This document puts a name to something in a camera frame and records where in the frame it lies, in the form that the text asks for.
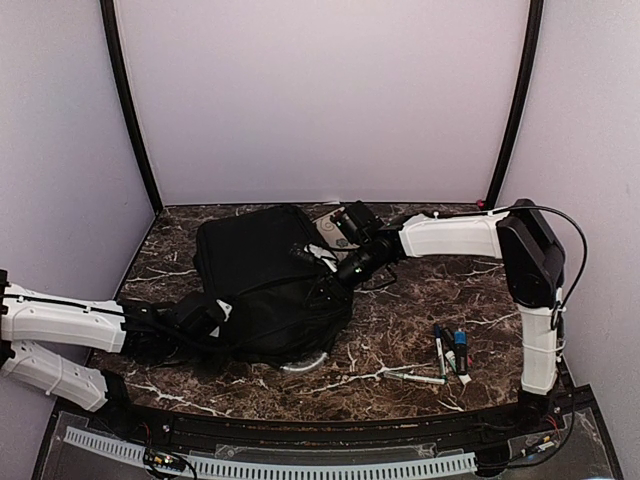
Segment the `black student bag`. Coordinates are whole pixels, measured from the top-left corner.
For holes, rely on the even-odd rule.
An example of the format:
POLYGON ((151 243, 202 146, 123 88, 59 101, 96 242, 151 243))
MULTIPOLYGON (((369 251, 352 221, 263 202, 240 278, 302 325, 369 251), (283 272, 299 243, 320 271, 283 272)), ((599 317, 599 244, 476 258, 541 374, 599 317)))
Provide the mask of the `black student bag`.
POLYGON ((205 295, 231 307, 217 337, 223 357, 279 368, 331 352, 352 318, 353 292, 322 260, 295 254, 326 244, 300 207, 209 220, 195 242, 205 295))

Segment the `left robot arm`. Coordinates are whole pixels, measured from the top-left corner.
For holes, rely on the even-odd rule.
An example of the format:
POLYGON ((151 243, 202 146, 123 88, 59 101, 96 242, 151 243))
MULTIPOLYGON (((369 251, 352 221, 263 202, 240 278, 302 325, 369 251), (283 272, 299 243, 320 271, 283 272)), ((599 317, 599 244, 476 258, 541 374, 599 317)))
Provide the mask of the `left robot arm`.
POLYGON ((128 404, 123 378, 87 368, 49 349, 82 346, 162 363, 176 353, 217 354, 222 328, 233 308, 193 292, 177 303, 139 300, 89 301, 35 292, 1 273, 1 372, 47 395, 90 411, 120 436, 141 427, 140 412, 128 404))

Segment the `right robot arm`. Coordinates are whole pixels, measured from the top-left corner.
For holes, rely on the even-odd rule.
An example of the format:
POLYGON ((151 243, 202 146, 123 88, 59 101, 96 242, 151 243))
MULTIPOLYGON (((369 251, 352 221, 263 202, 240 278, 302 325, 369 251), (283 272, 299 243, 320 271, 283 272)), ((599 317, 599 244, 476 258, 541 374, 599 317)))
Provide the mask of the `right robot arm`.
POLYGON ((331 215, 350 248, 315 241, 303 252, 323 262, 336 280, 352 288, 391 263, 426 256, 478 256, 501 260, 508 291, 522 323, 522 391, 532 394, 510 413, 521 434, 534 432, 549 416, 544 398, 557 379, 563 354, 562 317, 574 289, 564 285, 566 252, 545 219, 553 208, 529 199, 482 212, 418 213, 384 222, 364 203, 355 202, 331 215))

